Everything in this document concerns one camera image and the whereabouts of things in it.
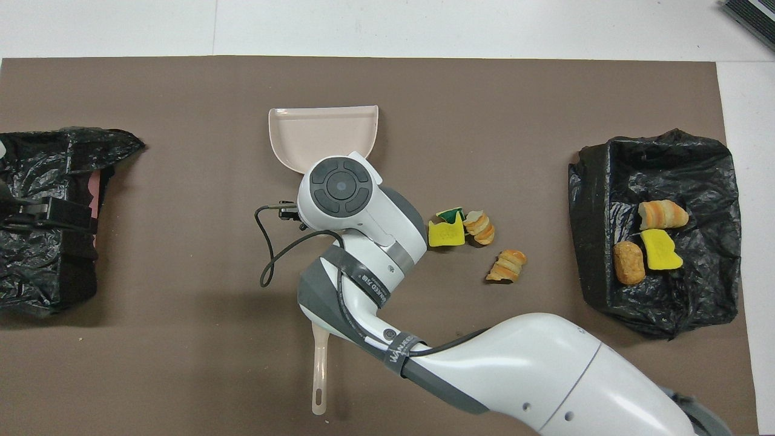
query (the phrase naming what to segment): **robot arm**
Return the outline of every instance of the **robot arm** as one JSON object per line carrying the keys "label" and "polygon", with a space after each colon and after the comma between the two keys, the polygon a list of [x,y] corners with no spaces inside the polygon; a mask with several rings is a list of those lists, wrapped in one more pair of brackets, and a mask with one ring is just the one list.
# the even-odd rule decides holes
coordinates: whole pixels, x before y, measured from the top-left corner
{"label": "robot arm", "polygon": [[345,230],[301,274],[298,302],[313,323],[455,407],[501,412],[540,434],[703,434],[638,369],[561,317],[514,317],[438,348],[381,320],[427,246],[420,215],[381,182],[357,153],[321,160],[301,182],[301,220]]}

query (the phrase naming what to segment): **fake bread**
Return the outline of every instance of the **fake bread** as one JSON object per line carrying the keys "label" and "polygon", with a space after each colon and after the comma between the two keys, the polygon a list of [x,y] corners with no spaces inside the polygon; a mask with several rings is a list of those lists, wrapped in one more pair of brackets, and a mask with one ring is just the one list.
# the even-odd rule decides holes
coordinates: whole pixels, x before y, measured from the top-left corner
{"label": "fake bread", "polygon": [[614,270],[622,284],[635,285],[646,277],[643,252],[637,244],[624,240],[614,245]]}
{"label": "fake bread", "polygon": [[483,210],[469,212],[463,221],[463,225],[466,227],[466,231],[479,244],[489,245],[495,239],[495,227],[490,222],[490,217]]}
{"label": "fake bread", "polygon": [[685,226],[689,214],[670,200],[642,202],[638,205],[641,223],[640,230],[670,229]]}
{"label": "fake bread", "polygon": [[492,265],[490,274],[485,277],[486,280],[511,280],[516,281],[519,273],[522,272],[522,266],[526,264],[528,258],[517,250],[503,250],[498,255],[497,261]]}

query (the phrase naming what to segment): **black cable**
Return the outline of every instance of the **black cable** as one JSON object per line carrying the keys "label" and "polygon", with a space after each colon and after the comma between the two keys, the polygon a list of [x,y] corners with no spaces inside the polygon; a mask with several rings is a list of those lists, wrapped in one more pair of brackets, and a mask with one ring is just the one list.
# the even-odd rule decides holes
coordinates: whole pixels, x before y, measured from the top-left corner
{"label": "black cable", "polygon": [[[269,260],[269,263],[267,263],[267,266],[263,268],[263,271],[261,272],[260,282],[262,288],[266,288],[269,286],[269,284],[272,281],[272,277],[274,275],[274,264],[280,260],[281,257],[283,257],[286,253],[288,253],[293,247],[296,247],[300,243],[304,242],[307,239],[326,234],[329,236],[333,236],[334,239],[336,239],[336,242],[339,243],[339,246],[344,249],[344,239],[342,239],[342,236],[339,235],[337,232],[331,231],[331,230],[318,230],[316,232],[312,232],[310,234],[307,234],[303,237],[298,238],[297,240],[291,242],[286,248],[283,248],[283,251],[280,253],[277,253],[277,255],[274,255],[274,250],[272,249],[272,242],[269,239],[269,234],[267,234],[267,230],[264,228],[264,225],[261,223],[261,219],[258,217],[258,214],[262,210],[269,209],[269,206],[261,206],[256,210],[256,213],[253,215],[256,218],[256,223],[258,224],[258,227],[261,229],[261,233],[263,234],[264,239],[267,240],[267,247],[269,248],[269,256],[271,259]],[[269,277],[264,281],[264,277],[266,277],[267,273],[269,272]],[[339,311],[341,312],[342,316],[344,317],[345,321],[349,324],[349,326],[360,336],[362,339],[365,339],[367,337],[366,331],[358,324],[358,322],[353,318],[353,314],[350,312],[349,309],[347,309],[347,305],[344,302],[344,293],[342,292],[342,270],[337,268],[336,273],[336,302],[339,304]]]}
{"label": "black cable", "polygon": [[[260,208],[256,209],[256,213],[253,214],[253,217],[256,218],[256,224],[258,224],[258,228],[261,229],[261,233],[263,234],[264,239],[267,240],[267,247],[269,248],[269,259],[274,259],[274,250],[272,249],[272,241],[269,240],[269,234],[267,234],[267,229],[264,228],[264,225],[261,223],[261,219],[258,217],[258,214],[262,210],[269,209],[269,205],[261,206]],[[266,283],[264,283],[264,275],[261,275],[261,287],[266,288],[269,286],[269,283],[272,281],[272,277],[274,277],[274,262],[270,261],[271,267],[269,268],[269,279]]]}
{"label": "black cable", "polygon": [[449,350],[450,348],[452,348],[452,347],[454,347],[456,345],[460,345],[463,342],[468,341],[469,339],[473,339],[476,336],[479,336],[480,334],[484,333],[485,331],[487,331],[489,329],[490,328],[487,327],[487,328],[483,328],[481,330],[477,330],[477,331],[471,332],[471,333],[469,333],[469,334],[467,334],[465,336],[458,337],[454,341],[447,342],[444,345],[439,345],[438,347],[430,348],[428,350],[410,351],[409,352],[409,357],[410,358],[414,358],[414,357],[427,356],[427,355],[432,355],[433,353],[438,353],[439,351]]}
{"label": "black cable", "polygon": [[[266,288],[269,286],[269,284],[272,281],[272,278],[274,276],[274,264],[277,263],[280,258],[282,258],[286,253],[288,253],[290,250],[292,250],[294,247],[299,245],[300,243],[304,242],[307,239],[311,239],[316,236],[320,236],[322,234],[329,235],[334,237],[336,239],[336,242],[339,243],[339,246],[344,249],[344,239],[342,239],[342,236],[332,230],[317,230],[315,232],[312,232],[310,234],[306,234],[303,237],[298,238],[297,240],[291,242],[286,248],[283,248],[282,251],[277,253],[277,255],[274,255],[274,250],[272,249],[272,242],[269,239],[269,234],[267,233],[267,230],[264,228],[264,225],[261,223],[261,219],[258,217],[258,214],[262,210],[269,209],[269,206],[261,206],[256,210],[256,213],[253,215],[256,219],[256,223],[258,224],[258,227],[261,229],[261,233],[263,234],[264,239],[267,240],[267,248],[269,248],[269,256],[271,259],[269,260],[269,263],[267,263],[267,266],[263,268],[263,271],[261,272],[260,277],[260,285],[262,288]],[[360,326],[357,320],[353,317],[353,314],[350,312],[350,310],[347,308],[347,305],[344,301],[344,293],[342,291],[342,270],[337,268],[336,269],[336,302],[339,304],[339,311],[344,317],[345,321],[349,324],[350,328],[352,328],[358,336],[360,336],[361,339],[366,339],[366,337],[369,337],[369,335],[363,327]],[[269,273],[269,277],[264,281],[264,277],[266,277],[267,273]],[[433,353],[438,353],[440,351],[448,350],[456,345],[462,344],[465,341],[468,341],[469,339],[479,336],[480,334],[484,333],[487,330],[487,328],[474,331],[472,333],[469,333],[465,336],[458,337],[454,341],[447,342],[446,344],[440,345],[438,347],[429,348],[427,350],[422,351],[410,351],[409,357],[421,357],[426,355],[431,355]]]}

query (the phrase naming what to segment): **circular control button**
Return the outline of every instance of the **circular control button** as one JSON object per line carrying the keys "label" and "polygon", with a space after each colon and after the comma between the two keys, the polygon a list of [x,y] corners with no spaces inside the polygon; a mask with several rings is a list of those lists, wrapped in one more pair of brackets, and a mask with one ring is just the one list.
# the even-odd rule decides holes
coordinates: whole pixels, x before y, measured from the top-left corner
{"label": "circular control button", "polygon": [[335,172],[325,184],[329,194],[338,200],[345,200],[353,196],[357,183],[349,172]]}

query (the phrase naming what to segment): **toy croissant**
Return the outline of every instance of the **toy croissant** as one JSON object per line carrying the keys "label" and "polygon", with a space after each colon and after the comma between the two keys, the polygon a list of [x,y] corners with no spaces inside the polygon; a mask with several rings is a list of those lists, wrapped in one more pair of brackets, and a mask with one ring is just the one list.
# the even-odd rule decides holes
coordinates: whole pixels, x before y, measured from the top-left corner
{"label": "toy croissant", "polygon": [[490,274],[485,277],[486,280],[511,280],[514,282],[519,278],[522,272],[522,266],[526,264],[528,258],[518,250],[503,250],[498,255],[495,265],[492,265]]}
{"label": "toy croissant", "polygon": [[495,239],[495,227],[490,222],[490,217],[483,210],[474,210],[466,215],[463,225],[466,231],[474,237],[474,240],[482,245],[492,244]]}
{"label": "toy croissant", "polygon": [[641,218],[640,230],[670,229],[689,222],[689,214],[670,200],[642,202],[638,206],[638,214]]}

